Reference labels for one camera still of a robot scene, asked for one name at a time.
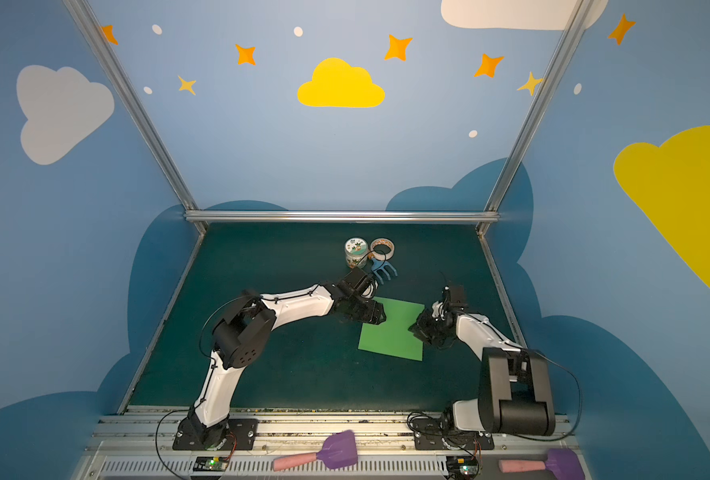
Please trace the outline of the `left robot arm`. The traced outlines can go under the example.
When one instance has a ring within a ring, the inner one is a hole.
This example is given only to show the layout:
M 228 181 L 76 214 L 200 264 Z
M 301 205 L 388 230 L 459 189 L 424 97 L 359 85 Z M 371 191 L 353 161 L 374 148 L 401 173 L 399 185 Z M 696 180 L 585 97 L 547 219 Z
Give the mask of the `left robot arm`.
M 345 281 L 322 284 L 283 294 L 246 292 L 226 306 L 212 330 L 210 365 L 201 392 L 179 422 L 175 450 L 221 450 L 230 435 L 232 398 L 249 365 L 265 350 L 272 332 L 282 326 L 313 317 L 341 314 L 370 325 L 387 319 L 384 306 L 370 294 Z

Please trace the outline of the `green square paper sheet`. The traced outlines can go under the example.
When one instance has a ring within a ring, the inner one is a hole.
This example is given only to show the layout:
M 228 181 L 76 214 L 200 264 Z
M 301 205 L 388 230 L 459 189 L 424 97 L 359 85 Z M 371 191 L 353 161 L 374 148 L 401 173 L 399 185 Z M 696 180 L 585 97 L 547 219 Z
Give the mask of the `green square paper sheet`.
M 386 320 L 379 325 L 364 324 L 358 349 L 412 361 L 423 359 L 423 342 L 410 331 L 425 307 L 422 304 L 377 297 Z

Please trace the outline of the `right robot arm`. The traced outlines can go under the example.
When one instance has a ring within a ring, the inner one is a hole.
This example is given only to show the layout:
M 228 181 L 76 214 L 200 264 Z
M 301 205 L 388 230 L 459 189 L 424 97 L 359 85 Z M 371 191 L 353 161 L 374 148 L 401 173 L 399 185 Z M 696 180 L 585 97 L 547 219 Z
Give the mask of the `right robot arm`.
M 554 433 L 549 366 L 538 352 L 509 339 L 486 316 L 447 302 L 425 309 L 409 331 L 437 348 L 458 340 L 480 361 L 477 397 L 453 403 L 447 414 L 455 429 L 541 437 Z

